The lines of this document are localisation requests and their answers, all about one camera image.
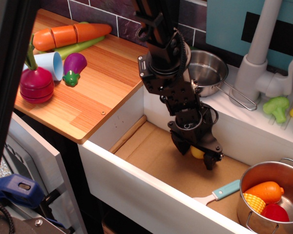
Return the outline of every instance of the stainless steel pot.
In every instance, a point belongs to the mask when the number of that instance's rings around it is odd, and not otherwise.
[[[188,70],[191,78],[192,89],[199,96],[207,97],[218,92],[218,90],[221,90],[223,93],[242,105],[244,108],[250,111],[254,111],[257,109],[256,103],[248,99],[232,86],[225,83],[225,79],[227,78],[229,72],[228,66],[218,56],[204,50],[192,50]],[[254,105],[254,108],[249,108],[245,106],[235,97],[222,90],[221,86],[223,84],[226,84],[231,89],[242,95],[245,99],[247,99]]]
[[[246,202],[243,192],[266,181],[274,181],[284,189],[278,203],[289,216],[289,222],[278,222],[256,213]],[[259,234],[293,234],[293,167],[281,162],[262,162],[250,167],[240,181],[237,207],[239,222]]]

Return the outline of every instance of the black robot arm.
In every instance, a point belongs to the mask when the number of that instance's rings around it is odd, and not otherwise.
[[[204,154],[204,163],[212,170],[223,157],[222,147],[211,129],[217,112],[200,101],[188,72],[191,51],[181,33],[173,27],[165,0],[132,0],[136,19],[142,28],[137,37],[146,42],[148,54],[139,56],[140,77],[146,89],[160,96],[175,121],[170,121],[171,137],[185,154],[194,146]]]

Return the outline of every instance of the toy broccoli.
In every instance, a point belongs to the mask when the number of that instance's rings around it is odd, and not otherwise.
[[[286,97],[273,97],[263,105],[263,111],[268,115],[273,114],[277,123],[284,123],[287,120],[285,110],[289,106]]]

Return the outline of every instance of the cabinet door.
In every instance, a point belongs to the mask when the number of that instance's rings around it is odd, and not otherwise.
[[[3,157],[12,173],[37,181],[45,195],[58,190],[60,196],[49,205],[54,218],[77,234],[87,233],[60,152],[14,113]]]

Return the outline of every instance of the light blue cup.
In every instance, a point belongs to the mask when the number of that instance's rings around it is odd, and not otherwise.
[[[39,67],[48,70],[54,81],[61,81],[63,77],[63,62],[59,52],[34,55]]]

